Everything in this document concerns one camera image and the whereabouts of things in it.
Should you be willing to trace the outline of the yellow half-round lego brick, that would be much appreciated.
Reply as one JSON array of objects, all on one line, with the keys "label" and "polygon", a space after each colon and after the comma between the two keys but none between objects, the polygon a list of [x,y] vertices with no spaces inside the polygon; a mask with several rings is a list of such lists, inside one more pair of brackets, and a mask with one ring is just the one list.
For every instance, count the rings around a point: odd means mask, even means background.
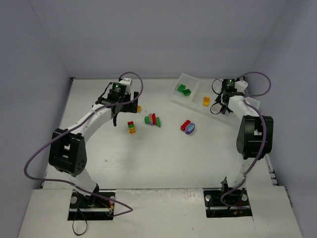
[{"label": "yellow half-round lego brick", "polygon": [[203,106],[208,107],[210,105],[210,97],[204,97],[203,99]]}]

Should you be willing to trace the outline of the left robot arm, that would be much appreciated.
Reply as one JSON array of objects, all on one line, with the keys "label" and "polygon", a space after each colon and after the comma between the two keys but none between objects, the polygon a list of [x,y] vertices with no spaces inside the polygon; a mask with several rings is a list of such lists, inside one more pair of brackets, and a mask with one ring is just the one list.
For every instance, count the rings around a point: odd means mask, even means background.
[{"label": "left robot arm", "polygon": [[83,196],[91,196],[99,192],[87,170],[86,143],[90,137],[106,122],[113,121],[116,126],[120,112],[136,113],[138,92],[131,94],[132,79],[123,78],[112,84],[107,97],[99,96],[92,109],[76,124],[67,129],[56,129],[52,138],[55,139],[79,124],[79,128],[64,135],[51,144],[49,164],[57,171],[69,175],[70,182],[78,186],[77,191]]}]

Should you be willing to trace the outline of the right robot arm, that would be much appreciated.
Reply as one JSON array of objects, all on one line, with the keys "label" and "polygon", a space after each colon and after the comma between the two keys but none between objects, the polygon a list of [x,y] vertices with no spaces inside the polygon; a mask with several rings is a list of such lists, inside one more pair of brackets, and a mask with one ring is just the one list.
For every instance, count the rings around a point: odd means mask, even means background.
[{"label": "right robot arm", "polygon": [[240,121],[236,139],[240,158],[232,172],[221,182],[223,195],[242,189],[258,160],[272,150],[273,118],[263,116],[251,105],[245,94],[235,87],[236,82],[235,79],[222,80],[221,91],[217,93],[215,100],[215,105],[220,106],[216,115],[233,113]]}]

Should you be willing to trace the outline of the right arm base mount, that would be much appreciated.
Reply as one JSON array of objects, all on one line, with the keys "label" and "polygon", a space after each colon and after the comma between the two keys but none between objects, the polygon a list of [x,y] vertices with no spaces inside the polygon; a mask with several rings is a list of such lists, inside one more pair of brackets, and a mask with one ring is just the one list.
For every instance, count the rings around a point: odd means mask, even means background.
[{"label": "right arm base mount", "polygon": [[252,210],[246,189],[236,190],[221,201],[220,189],[204,189],[204,203],[207,218],[251,217]]}]

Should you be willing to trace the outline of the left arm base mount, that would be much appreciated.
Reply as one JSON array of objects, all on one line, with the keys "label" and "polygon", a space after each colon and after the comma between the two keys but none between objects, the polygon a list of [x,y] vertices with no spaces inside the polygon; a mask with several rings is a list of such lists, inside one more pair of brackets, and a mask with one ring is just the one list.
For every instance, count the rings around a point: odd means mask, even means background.
[{"label": "left arm base mount", "polygon": [[104,198],[84,196],[73,191],[68,211],[68,221],[112,221],[114,203]]}]

